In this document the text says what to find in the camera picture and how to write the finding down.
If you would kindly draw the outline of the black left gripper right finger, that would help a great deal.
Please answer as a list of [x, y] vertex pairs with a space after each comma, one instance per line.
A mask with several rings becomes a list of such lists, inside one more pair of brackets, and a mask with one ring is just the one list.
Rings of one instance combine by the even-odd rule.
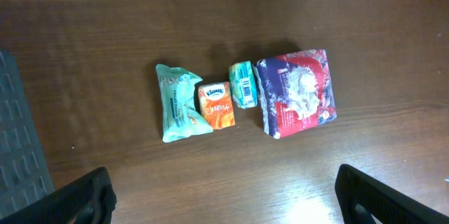
[[448, 217], [342, 164], [335, 193], [345, 223], [448, 223]]

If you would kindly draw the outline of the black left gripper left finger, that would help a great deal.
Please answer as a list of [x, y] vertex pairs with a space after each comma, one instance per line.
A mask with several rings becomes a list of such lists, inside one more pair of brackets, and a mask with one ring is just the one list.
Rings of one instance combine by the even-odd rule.
[[115, 206], [116, 195], [108, 171], [99, 167], [1, 222], [110, 224]]

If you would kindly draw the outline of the light green wipes packet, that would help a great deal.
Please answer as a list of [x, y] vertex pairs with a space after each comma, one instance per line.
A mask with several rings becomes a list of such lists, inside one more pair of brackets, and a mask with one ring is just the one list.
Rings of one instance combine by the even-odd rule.
[[211, 125], [196, 111], [195, 85], [198, 75], [181, 67], [156, 66], [163, 110], [162, 141], [176, 140], [213, 132]]

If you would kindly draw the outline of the pink purple snack packet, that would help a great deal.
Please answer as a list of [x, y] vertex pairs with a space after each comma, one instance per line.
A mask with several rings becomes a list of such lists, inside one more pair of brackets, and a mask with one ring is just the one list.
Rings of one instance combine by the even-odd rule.
[[253, 72], [267, 135], [279, 139], [337, 118], [325, 50], [261, 59]]

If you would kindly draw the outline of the orange tissue pack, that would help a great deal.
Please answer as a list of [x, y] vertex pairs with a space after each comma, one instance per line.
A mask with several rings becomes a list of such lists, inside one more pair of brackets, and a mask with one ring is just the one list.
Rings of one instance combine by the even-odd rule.
[[201, 115], [213, 130], [235, 125], [230, 83], [219, 82], [199, 87]]

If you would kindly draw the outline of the teal tissue pack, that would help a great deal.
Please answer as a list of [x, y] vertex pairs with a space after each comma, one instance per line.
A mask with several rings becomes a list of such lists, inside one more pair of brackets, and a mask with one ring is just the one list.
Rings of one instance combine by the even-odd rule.
[[229, 67], [232, 99], [242, 109], [257, 106], [257, 89], [250, 61], [238, 62]]

